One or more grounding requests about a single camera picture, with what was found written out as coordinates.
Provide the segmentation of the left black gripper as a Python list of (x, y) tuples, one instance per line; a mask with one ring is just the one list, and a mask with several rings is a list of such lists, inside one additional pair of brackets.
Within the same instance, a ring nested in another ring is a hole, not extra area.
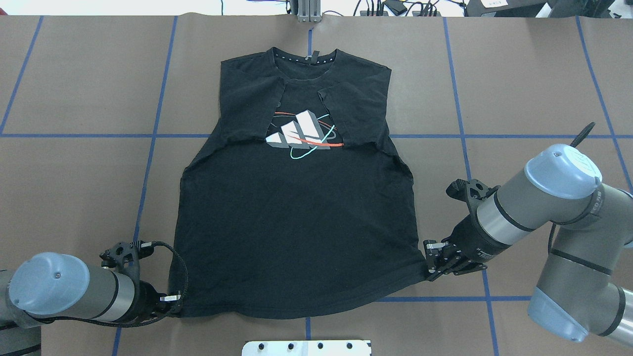
[(182, 294), (159, 293), (148, 282), (136, 284), (134, 304), (134, 324), (159, 322), (164, 317), (177, 317), (182, 309)]

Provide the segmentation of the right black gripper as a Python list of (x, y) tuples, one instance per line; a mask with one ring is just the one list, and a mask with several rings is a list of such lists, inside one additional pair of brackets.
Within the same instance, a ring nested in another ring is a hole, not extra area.
[(468, 215), (443, 241), (424, 240), (423, 250), (426, 262), (441, 262), (425, 277), (433, 282), (449, 273), (463, 275), (488, 268), (486, 262), (502, 252), (502, 243), (489, 237), (477, 219)]

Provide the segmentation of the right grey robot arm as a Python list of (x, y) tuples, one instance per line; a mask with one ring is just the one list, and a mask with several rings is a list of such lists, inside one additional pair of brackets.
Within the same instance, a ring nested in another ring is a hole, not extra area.
[(632, 247), (632, 195), (604, 184), (588, 156), (554, 144), (504, 185), (457, 179), (446, 194), (469, 213), (442, 241), (424, 241), (427, 281), (484, 270), (552, 223), (529, 317), (570, 342), (595, 334), (632, 346), (632, 292), (611, 281), (622, 251)]

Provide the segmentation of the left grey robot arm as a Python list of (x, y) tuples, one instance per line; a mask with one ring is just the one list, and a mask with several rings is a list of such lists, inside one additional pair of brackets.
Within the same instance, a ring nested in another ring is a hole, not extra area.
[(91, 266), (67, 254), (44, 252), (16, 270), (1, 271), (1, 354), (39, 356), (42, 331), (55, 321), (134, 328), (181, 308), (185, 291), (159, 293), (140, 279), (136, 253), (104, 254)]

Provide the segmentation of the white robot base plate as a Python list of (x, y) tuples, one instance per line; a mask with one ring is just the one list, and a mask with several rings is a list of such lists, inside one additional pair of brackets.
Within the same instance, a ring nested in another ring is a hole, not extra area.
[(367, 340), (279, 340), (247, 342), (242, 356), (372, 356)]

